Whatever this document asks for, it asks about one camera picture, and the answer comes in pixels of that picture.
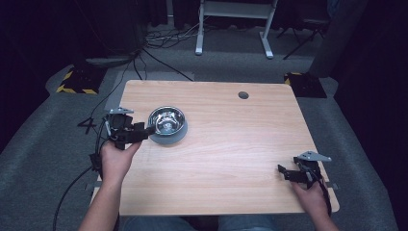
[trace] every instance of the wire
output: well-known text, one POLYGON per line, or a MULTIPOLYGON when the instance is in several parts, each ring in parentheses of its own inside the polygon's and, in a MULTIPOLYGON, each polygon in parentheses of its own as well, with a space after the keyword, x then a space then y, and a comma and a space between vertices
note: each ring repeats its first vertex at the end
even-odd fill
POLYGON ((141 76, 140 76, 138 70, 136 69, 135 60, 133 60, 133 68, 135 69, 136 73, 138 74, 139 78, 141 79, 141 76))
POLYGON ((143 70, 144 70, 144 80, 147 80, 147 71, 146 71, 147 65, 144 62, 143 58, 141 57, 141 54, 139 54, 139 58, 140 58, 141 62, 144 64, 144 68, 143 68, 143 70))
POLYGON ((165 35, 165 36, 162 36, 162 34, 161 34, 162 31, 159 31, 159 32, 157 32, 157 31, 150 32, 151 34, 154 34, 154 36, 153 36, 152 38, 150 38, 149 35, 146 36, 147 47, 149 47, 149 48, 154 48, 154 49, 159 49, 159 48, 170 48, 170 47, 172 47, 172 46, 175 46, 175 45, 177 45, 178 43, 180 43, 180 41, 184 41, 184 40, 190 39, 191 37, 197 36, 198 33, 192 34, 192 35, 189 35, 189 33, 190 33, 191 31, 196 31, 196 30, 197 30, 196 28, 197 28, 198 25, 199 25, 199 23, 195 24, 194 26, 192 26, 191 28, 189 28, 189 30, 187 30, 187 31, 184 31, 184 32, 180 32, 180 31, 179 31, 178 33, 176 33, 176 34, 174 34, 174 35, 170 35, 170 33, 171 33, 173 30, 170 30, 170 31, 167 33, 167 35, 165 35), (161 41, 162 41, 162 44, 152 44, 152 43, 151 43, 152 41, 157 41, 157 40, 161 40, 161 41), (171 45, 165 46, 165 44, 167 44, 168 42, 171 42, 171 41, 174 42, 174 43, 171 44, 171 45))
POLYGON ((331 202, 330 202, 330 197, 329 197, 329 191, 327 190, 327 188, 323 185, 323 183, 321 183, 323 181, 323 179, 321 179, 321 182, 319 180, 319 178, 316 176, 316 174, 312 171, 312 170, 308 170, 308 172, 310 172, 311 174, 313 174, 315 176, 315 178, 317 179, 321 190, 323 191, 323 197, 324 200, 326 201, 326 206, 327 206, 327 214, 329 215, 329 217, 331 217, 332 214, 332 207, 331 207, 331 202))
POLYGON ((131 62, 132 62, 132 60, 126 65, 126 68, 123 70, 123 72, 122 72, 122 77, 120 78, 119 83, 114 87, 113 90, 111 90, 111 92, 110 92, 107 96, 105 96, 105 98, 103 98, 103 99, 93 108, 92 112, 90 113, 90 117, 93 117, 93 113, 94 113, 95 110, 99 107, 99 105, 101 105, 102 102, 104 102, 112 93, 114 93, 114 91, 117 89, 117 87, 119 87, 119 85, 122 83, 122 81, 123 81, 123 76, 124 76, 126 70, 127 70, 128 67, 129 67, 129 64, 130 64, 131 62))
POLYGON ((57 218, 58 218, 58 213, 60 212, 60 208, 61 205, 63 204, 63 201, 66 197, 66 195, 68 194, 69 190, 72 188, 72 186, 83 176, 85 175, 85 173, 87 173, 88 171, 90 171, 92 169, 92 167, 88 167, 87 169, 85 169, 77 178, 75 178, 74 181, 72 181, 72 183, 68 186, 68 188, 66 188, 63 197, 61 197, 60 203, 58 204, 57 210, 55 211, 54 214, 54 221, 53 221, 53 228, 52 230, 55 231, 57 230, 57 218))
POLYGON ((149 55, 151 58, 153 58, 155 61, 159 62, 160 64, 163 64, 163 65, 167 66, 168 68, 170 68, 170 69, 176 71, 177 73, 183 75, 183 76, 186 77, 188 80, 194 82, 194 80, 191 79, 189 76, 185 75, 184 73, 182 73, 181 71, 177 70, 176 68, 174 68, 174 67, 172 67, 172 66, 170 66, 170 65, 168 65, 168 64, 165 64, 165 63, 163 63, 162 61, 158 60, 156 57, 154 57, 152 54, 150 54, 150 53, 149 53, 148 51, 146 51, 144 48, 143 48, 143 51, 146 52, 146 54, 149 55))
POLYGON ((96 143, 95 143, 95 154, 96 155, 99 155, 99 143, 100 143, 100 139, 101 139, 101 136, 102 136, 103 125, 104 125, 105 121, 106 121, 106 118, 104 117, 102 119, 101 124, 99 125, 99 132, 97 133, 97 136, 96 136, 96 143))

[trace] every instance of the wrist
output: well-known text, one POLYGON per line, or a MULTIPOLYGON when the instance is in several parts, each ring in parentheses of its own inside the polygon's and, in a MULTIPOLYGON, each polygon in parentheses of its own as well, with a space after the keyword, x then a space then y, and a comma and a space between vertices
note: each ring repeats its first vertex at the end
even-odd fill
POLYGON ((114 172, 112 170, 105 170, 103 172, 102 184, 110 186, 122 185, 123 180, 125 179, 125 174, 120 172, 114 172))
POLYGON ((326 220, 330 219, 329 215, 326 212, 319 211, 319 212, 310 212, 308 213, 312 220, 326 220))
POLYGON ((121 189, 122 188, 122 183, 123 183, 123 180, 120 180, 120 179, 106 178, 106 179, 102 180, 101 189, 102 188, 109 188, 109 189, 120 188, 121 189))
POLYGON ((324 231, 338 231, 336 224, 333 222, 331 217, 328 216, 327 213, 318 215, 312 214, 309 215, 312 219, 313 224, 317 231, 324 230, 324 231))
POLYGON ((313 207, 306 212, 312 218, 330 218, 326 208, 313 207))

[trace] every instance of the table leg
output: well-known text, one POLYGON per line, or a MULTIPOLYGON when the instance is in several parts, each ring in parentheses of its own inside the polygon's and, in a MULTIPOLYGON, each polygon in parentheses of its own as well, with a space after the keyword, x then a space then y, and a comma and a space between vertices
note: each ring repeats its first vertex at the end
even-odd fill
POLYGON ((270 6, 270 13, 269 13, 269 17, 267 20, 267 25, 265 26, 265 31, 259 33, 268 59, 273 58, 273 53, 272 53, 272 50, 270 49, 269 42, 268 42, 268 33, 269 33, 270 24, 272 23, 273 16, 275 15, 276 3, 277 3, 277 0, 273 1, 273 3, 270 6))
POLYGON ((200 4, 199 28, 197 35, 197 44, 195 46, 195 55, 202 55, 204 40, 204 0, 200 4))

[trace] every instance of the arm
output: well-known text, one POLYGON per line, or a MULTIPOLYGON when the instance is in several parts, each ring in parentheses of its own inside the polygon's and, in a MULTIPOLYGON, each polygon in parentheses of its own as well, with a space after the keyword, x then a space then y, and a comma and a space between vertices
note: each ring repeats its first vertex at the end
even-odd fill
POLYGON ((293 190, 299 198, 299 202, 306 213, 311 217, 316 230, 337 231, 339 230, 327 213, 323 191, 318 182, 309 189, 303 190, 297 183, 291 182, 293 190))
POLYGON ((101 156, 104 179, 79 230, 114 229, 119 212, 122 182, 140 145, 141 142, 133 143, 126 150, 115 148, 110 141, 103 145, 101 156))

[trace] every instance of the black cable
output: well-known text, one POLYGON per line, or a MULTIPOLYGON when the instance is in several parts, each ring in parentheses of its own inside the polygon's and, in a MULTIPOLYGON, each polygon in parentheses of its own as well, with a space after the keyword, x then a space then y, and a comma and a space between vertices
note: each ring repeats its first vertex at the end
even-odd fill
POLYGON ((144 80, 147 80, 147 71, 146 71, 147 65, 144 62, 143 58, 141 57, 141 54, 139 54, 139 58, 140 58, 141 62, 144 64, 144 68, 143 68, 143 70, 144 70, 144 80))
POLYGON ((135 69, 136 73, 138 74, 139 78, 141 79, 141 76, 140 76, 138 70, 136 69, 135 60, 133 60, 133 68, 135 69))
POLYGON ((99 125, 99 132, 96 135, 96 143, 95 143, 95 154, 96 155, 99 155, 99 143, 100 143, 100 140, 101 140, 103 125, 104 125, 105 121, 106 121, 105 118, 103 118, 101 124, 99 125))
POLYGON ((327 214, 329 215, 329 217, 331 217, 332 214, 332 207, 331 207, 331 202, 330 202, 330 197, 329 197, 329 191, 327 190, 327 188, 323 185, 323 183, 320 182, 319 178, 315 175, 314 172, 312 172, 310 169, 308 170, 311 174, 314 175, 314 177, 317 179, 321 190, 323 191, 323 197, 324 200, 326 202, 326 206, 327 206, 327 214))
POLYGON ((178 43, 180 43, 180 41, 184 41, 184 40, 187 40, 187 39, 190 39, 191 37, 193 37, 194 35, 189 35, 189 33, 193 33, 195 31, 197 31, 197 29, 194 26, 194 27, 191 27, 187 31, 184 31, 184 32, 179 31, 177 34, 174 34, 174 35, 167 34, 167 36, 163 36, 163 37, 161 35, 159 35, 158 37, 147 38, 146 39, 148 41, 147 46, 149 48, 153 48, 153 49, 170 48, 170 47, 173 47, 173 46, 177 45, 178 43), (151 41, 153 41, 153 40, 161 40, 162 44, 160 44, 160 45, 152 44, 151 41), (174 43, 171 44, 171 45, 165 46, 169 42, 174 42, 174 43))
POLYGON ((189 76, 183 74, 182 72, 180 72, 179 70, 175 69, 174 67, 172 67, 172 66, 170 66, 170 65, 168 65, 168 64, 165 64, 165 63, 163 63, 162 61, 158 60, 156 57, 154 57, 152 54, 150 54, 148 51, 146 51, 146 49, 143 48, 143 51, 146 52, 146 54, 149 55, 151 58, 153 58, 155 61, 159 62, 160 64, 163 64, 163 65, 167 66, 168 68, 170 68, 170 69, 176 71, 177 73, 183 75, 183 76, 186 77, 188 80, 194 82, 194 80, 191 79, 189 76))
POLYGON ((128 62, 128 64, 126 65, 126 68, 123 70, 122 77, 120 78, 119 83, 114 87, 113 90, 111 90, 111 92, 110 92, 107 96, 105 96, 105 98, 103 98, 103 99, 93 108, 93 110, 92 110, 92 112, 90 113, 90 116, 89 116, 90 118, 93 117, 93 113, 94 113, 95 110, 99 107, 99 105, 100 105, 102 102, 104 102, 112 93, 114 93, 114 91, 117 89, 117 87, 119 87, 119 85, 122 83, 122 81, 123 81, 123 76, 124 76, 124 74, 125 74, 127 68, 129 67, 129 64, 130 64, 131 62, 132 62, 132 60, 131 60, 130 62, 128 62))
POLYGON ((85 173, 87 173, 88 171, 90 171, 92 169, 92 167, 88 167, 87 169, 85 169, 77 178, 75 178, 74 181, 72 181, 72 183, 68 186, 68 188, 66 188, 63 197, 60 200, 60 203, 58 204, 57 210, 55 211, 54 214, 54 221, 53 221, 53 228, 52 230, 55 231, 57 230, 57 218, 58 218, 58 213, 60 211, 61 205, 63 204, 63 201, 65 199, 65 196, 68 194, 69 190, 71 189, 71 187, 83 176, 85 175, 85 173))

